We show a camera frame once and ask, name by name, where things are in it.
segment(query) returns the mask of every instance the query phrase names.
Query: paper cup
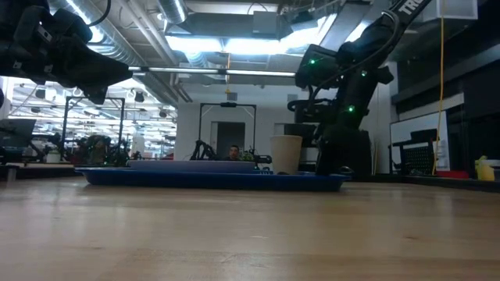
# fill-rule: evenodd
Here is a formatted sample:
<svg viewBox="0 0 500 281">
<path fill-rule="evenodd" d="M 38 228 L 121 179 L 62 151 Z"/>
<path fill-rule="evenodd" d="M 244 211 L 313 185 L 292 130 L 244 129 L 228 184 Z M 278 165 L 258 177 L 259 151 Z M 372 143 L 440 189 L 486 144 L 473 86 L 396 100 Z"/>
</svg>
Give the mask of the paper cup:
<svg viewBox="0 0 500 281">
<path fill-rule="evenodd" d="M 271 156 L 275 174 L 287 173 L 294 175 L 298 170 L 302 137 L 274 136 L 271 137 Z"/>
</svg>

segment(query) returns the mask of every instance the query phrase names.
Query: metal frame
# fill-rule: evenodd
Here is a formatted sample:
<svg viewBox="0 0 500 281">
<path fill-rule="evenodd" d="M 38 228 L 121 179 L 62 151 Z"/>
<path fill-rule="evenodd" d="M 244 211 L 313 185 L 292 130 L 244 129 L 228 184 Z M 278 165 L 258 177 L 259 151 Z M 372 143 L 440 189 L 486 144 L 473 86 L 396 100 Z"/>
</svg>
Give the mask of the metal frame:
<svg viewBox="0 0 500 281">
<path fill-rule="evenodd" d="M 220 107 L 223 107 L 222 104 L 221 103 L 205 103 L 205 102 L 200 104 L 200 115 L 199 115 L 199 120 L 198 120 L 198 139 L 199 140 L 202 139 L 203 107 L 205 105 L 218 105 Z M 252 144 L 252 148 L 255 149 L 255 128 L 257 126 L 257 105 L 239 105 L 239 104 L 236 104 L 236 107 L 238 107 L 238 106 L 241 106 L 241 107 L 248 106 L 248 107 L 253 108 L 253 144 Z"/>
<path fill-rule="evenodd" d="M 66 126 L 67 126 L 67 123 L 68 123 L 68 112 L 74 107 L 74 105 L 72 105 L 70 107 L 70 101 L 72 99 L 77 99 L 79 101 L 81 101 L 82 99 L 88 99 L 86 97 L 74 97 L 74 96 L 70 96 L 70 97 L 66 97 L 66 105 L 64 107 L 64 120 L 62 121 L 62 136 L 61 136 L 61 150 L 60 150 L 60 155 L 61 155 L 61 160 L 63 160 L 63 156 L 64 156 L 64 144 L 66 143 Z M 106 98 L 107 100 L 111 100 L 111 101 L 121 101 L 122 102 L 122 108 L 120 110 L 120 131 L 118 133 L 118 147 L 120 147 L 121 145 L 121 142 L 122 142 L 122 132 L 123 132 L 123 119 L 125 117 L 125 98 Z"/>
</svg>

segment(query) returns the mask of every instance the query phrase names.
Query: desk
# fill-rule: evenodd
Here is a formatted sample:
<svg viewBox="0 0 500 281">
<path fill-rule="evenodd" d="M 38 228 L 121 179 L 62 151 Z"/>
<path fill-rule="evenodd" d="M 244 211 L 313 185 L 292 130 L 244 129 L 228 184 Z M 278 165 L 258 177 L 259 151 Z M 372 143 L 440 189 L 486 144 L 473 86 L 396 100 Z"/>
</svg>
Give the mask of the desk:
<svg viewBox="0 0 500 281">
<path fill-rule="evenodd" d="M 499 280 L 500 195 L 400 183 L 341 193 L 0 186 L 18 280 Z"/>
</svg>

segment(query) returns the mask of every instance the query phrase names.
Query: red object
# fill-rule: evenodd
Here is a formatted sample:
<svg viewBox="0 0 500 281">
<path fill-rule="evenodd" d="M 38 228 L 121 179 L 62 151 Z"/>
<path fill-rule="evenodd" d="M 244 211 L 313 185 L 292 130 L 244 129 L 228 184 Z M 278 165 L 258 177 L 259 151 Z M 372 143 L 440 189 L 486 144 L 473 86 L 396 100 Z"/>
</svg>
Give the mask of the red object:
<svg viewBox="0 0 500 281">
<path fill-rule="evenodd" d="M 436 171 L 436 174 L 452 179 L 469 179 L 469 174 L 466 171 Z"/>
</svg>

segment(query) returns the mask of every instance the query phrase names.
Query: table surface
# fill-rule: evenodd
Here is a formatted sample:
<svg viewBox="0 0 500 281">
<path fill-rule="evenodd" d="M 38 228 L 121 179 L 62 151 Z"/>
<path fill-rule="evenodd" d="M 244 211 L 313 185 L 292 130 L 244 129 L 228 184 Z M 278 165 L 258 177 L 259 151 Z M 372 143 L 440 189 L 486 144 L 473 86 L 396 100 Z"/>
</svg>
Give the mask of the table surface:
<svg viewBox="0 0 500 281">
<path fill-rule="evenodd" d="M 0 186 L 0 279 L 500 280 L 500 195 Z"/>
</svg>

